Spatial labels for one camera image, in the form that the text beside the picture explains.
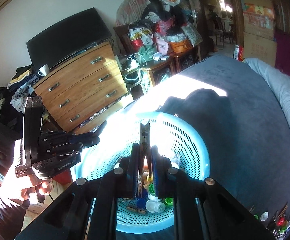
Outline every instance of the orange bag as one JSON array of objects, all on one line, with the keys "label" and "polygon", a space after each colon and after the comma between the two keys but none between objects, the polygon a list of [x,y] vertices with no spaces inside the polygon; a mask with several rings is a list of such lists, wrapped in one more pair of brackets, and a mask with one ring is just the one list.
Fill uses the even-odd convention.
[{"label": "orange bag", "polygon": [[170,45],[175,53],[185,52],[192,48],[192,44],[190,44],[188,39],[179,42],[171,41]]}]

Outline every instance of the gray bed sheet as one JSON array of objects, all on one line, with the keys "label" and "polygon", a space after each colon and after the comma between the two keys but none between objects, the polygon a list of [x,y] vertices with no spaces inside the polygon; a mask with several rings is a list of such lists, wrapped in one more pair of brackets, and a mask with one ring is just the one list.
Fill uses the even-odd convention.
[{"label": "gray bed sheet", "polygon": [[[243,206],[254,205],[253,214],[267,211],[271,218],[288,203],[290,220],[290,129],[275,95],[247,64],[225,56],[207,58],[123,113],[153,110],[177,114],[198,131],[209,152],[210,177]],[[141,235],[117,232],[117,239],[157,238],[173,239],[173,227]]]}]

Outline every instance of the television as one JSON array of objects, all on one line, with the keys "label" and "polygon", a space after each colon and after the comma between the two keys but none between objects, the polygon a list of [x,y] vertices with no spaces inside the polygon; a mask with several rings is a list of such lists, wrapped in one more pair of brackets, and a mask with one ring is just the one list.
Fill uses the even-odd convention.
[{"label": "television", "polygon": [[49,69],[111,37],[95,8],[74,14],[29,40],[27,49],[36,73],[48,64]]}]

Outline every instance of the black sleeve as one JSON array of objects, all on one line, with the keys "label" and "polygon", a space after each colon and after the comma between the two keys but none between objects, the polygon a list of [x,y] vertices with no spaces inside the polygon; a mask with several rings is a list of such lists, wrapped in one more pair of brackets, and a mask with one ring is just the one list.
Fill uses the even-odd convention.
[{"label": "black sleeve", "polygon": [[0,235],[13,240],[22,229],[29,200],[19,205],[8,198],[0,197]]}]

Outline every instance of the drawer handle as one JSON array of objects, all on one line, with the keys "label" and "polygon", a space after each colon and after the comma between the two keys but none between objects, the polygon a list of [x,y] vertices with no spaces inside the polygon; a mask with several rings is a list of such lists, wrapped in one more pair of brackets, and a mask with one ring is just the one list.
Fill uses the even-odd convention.
[{"label": "drawer handle", "polygon": [[55,85],[53,85],[52,87],[48,88],[49,91],[54,90],[56,87],[59,86],[59,83],[57,82]]},{"label": "drawer handle", "polygon": [[62,104],[59,105],[60,108],[62,108],[63,106],[67,105],[70,102],[69,99],[66,99],[66,101]]},{"label": "drawer handle", "polygon": [[117,91],[116,91],[116,90],[114,90],[113,92],[111,92],[111,93],[107,94],[107,95],[106,95],[106,97],[110,98],[112,95],[116,94],[116,92],[117,92]]},{"label": "drawer handle", "polygon": [[98,79],[100,82],[103,82],[106,78],[109,78],[110,77],[110,74],[107,74],[106,76]]},{"label": "drawer handle", "polygon": [[101,61],[102,59],[103,59],[102,57],[98,57],[98,58],[92,60],[90,63],[95,64],[95,63]]},{"label": "drawer handle", "polygon": [[69,122],[74,122],[79,118],[79,114],[77,114],[74,118],[70,119]]}]

